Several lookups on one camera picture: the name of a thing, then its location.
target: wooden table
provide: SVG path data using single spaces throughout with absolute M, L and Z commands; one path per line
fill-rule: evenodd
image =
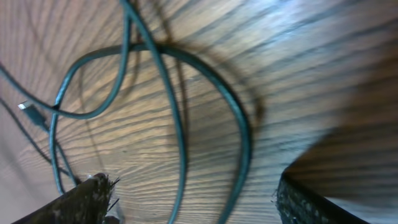
M 281 172 L 371 223 L 398 219 L 398 1 L 138 1 L 160 43 L 198 55 L 232 85 L 254 131 L 251 171 L 229 223 L 280 223 Z M 117 1 L 3 0 L 0 61 L 52 103 L 79 56 L 121 43 Z M 134 41 L 139 37 L 134 34 Z M 214 223 L 229 194 L 239 133 L 224 100 L 187 65 L 165 57 L 188 118 L 189 172 L 177 223 Z M 63 109 L 98 106 L 118 56 L 87 65 Z M 47 136 L 1 97 L 48 151 Z M 0 208 L 10 223 L 58 196 L 50 166 L 0 109 Z M 164 86 L 148 53 L 131 54 L 116 101 L 88 121 L 61 118 L 61 145 L 80 176 L 120 177 L 127 223 L 165 223 L 178 184 L 178 149 Z

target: cable plug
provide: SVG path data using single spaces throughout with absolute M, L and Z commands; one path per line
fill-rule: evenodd
M 37 126 L 46 129 L 45 118 L 38 111 L 38 109 L 29 101 L 25 101 L 18 105 L 18 108 L 21 109 L 26 116 Z

